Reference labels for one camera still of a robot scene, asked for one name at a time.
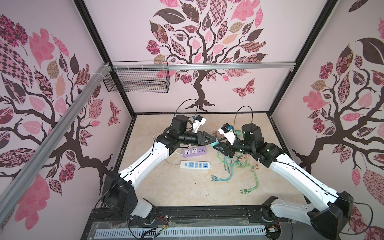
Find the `white blue power strip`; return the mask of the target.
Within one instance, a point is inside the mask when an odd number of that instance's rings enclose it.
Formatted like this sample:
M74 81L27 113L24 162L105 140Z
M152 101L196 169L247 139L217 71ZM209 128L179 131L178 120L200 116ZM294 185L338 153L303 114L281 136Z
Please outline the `white blue power strip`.
M212 168L209 162L202 161L181 161L180 169L182 170L198 170L198 171L208 171Z

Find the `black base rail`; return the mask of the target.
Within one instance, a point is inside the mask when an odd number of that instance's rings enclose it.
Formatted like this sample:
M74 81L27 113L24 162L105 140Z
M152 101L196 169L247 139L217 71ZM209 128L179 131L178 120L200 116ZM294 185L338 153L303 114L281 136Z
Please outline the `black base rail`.
M267 222L262 218L262 207L204 206L204 207L157 207L148 223L140 217L120 218L107 208L91 212L82 240L94 240L98 229L165 228L165 227L217 227L217 226L264 226L265 236L197 237L157 240L322 240L311 226L287 218L274 218Z

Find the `green charger plug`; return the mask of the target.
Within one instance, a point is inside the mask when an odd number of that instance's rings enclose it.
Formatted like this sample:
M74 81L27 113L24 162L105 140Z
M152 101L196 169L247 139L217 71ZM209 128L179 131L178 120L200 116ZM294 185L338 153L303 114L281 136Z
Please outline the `green charger plug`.
M241 138L242 137L242 131L241 130L234 130L234 134L237 138Z

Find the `purple power strip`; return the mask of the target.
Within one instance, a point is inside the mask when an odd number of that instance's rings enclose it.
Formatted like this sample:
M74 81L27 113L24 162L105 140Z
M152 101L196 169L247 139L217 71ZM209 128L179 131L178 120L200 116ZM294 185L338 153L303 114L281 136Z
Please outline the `purple power strip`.
M204 146L188 148L188 149L184 149L182 154L184 158L202 156L207 154L207 148Z

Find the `back aluminium rail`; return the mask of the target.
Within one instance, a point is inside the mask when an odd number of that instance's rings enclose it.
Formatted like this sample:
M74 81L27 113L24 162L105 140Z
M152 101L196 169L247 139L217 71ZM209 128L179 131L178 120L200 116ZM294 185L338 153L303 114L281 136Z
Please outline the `back aluminium rail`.
M293 69L294 62L260 62L260 63L220 63L220 64L151 64L151 65L117 65L114 70L169 70L169 71L189 71L189 70L230 70L230 69Z

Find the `left aluminium rail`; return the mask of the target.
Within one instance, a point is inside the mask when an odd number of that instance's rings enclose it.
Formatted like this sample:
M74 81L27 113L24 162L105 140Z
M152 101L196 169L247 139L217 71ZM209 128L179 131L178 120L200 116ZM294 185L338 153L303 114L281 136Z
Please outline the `left aluminium rail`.
M110 72L111 64L103 63L92 76L91 81L83 88L82 93L74 100L64 116L53 128L43 143L36 149L32 158L24 165L20 173L14 178L10 185L1 195L1 224L5 222L20 198L26 192L44 163L55 150L60 140L67 132L70 125L79 115L82 107L91 97L94 90L101 83L104 77Z

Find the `aluminium rail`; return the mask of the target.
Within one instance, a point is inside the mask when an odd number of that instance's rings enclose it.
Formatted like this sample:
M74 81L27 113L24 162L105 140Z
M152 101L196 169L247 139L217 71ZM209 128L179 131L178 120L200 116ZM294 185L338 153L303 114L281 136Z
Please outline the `aluminium rail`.
M151 65L117 65L114 70L169 70L169 71L189 71L189 70L230 70L230 69L293 69L294 62L260 62L260 63L220 63L220 64L151 64Z
M94 90L101 83L104 77L110 72L111 64L103 63L92 76L91 81L83 88L82 93L74 100L64 116L53 128L43 143L36 149L32 158L24 165L20 173L14 178L10 185L1 195L1 224L5 222L20 198L26 192L44 163L55 150L60 140L67 132L70 125L79 115L82 107L91 97Z

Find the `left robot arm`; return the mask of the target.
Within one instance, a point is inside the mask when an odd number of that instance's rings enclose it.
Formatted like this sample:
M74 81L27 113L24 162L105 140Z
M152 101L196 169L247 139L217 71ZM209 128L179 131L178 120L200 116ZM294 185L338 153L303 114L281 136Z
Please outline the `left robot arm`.
M153 205L137 198L136 189L143 179L182 144L203 147L216 142L216 138L199 130L206 119L198 115L193 120L175 115L171 125L154 140L151 148L132 165L120 172L111 172L105 178L101 200L118 217L147 218Z

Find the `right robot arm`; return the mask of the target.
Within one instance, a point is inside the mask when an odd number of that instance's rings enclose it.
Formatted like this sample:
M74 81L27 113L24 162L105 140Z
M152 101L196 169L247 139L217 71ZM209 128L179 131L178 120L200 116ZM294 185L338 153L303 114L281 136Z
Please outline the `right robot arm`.
M270 197L265 201L268 213L310 225L328 240L339 239L353 212L354 198L348 192L337 192L303 170L280 147L265 142L260 127L255 124L242 126L242 139L229 124L224 124L218 132L226 141L214 145L215 150L226 157L233 157L235 153L249 154L309 200L308 204L299 204Z

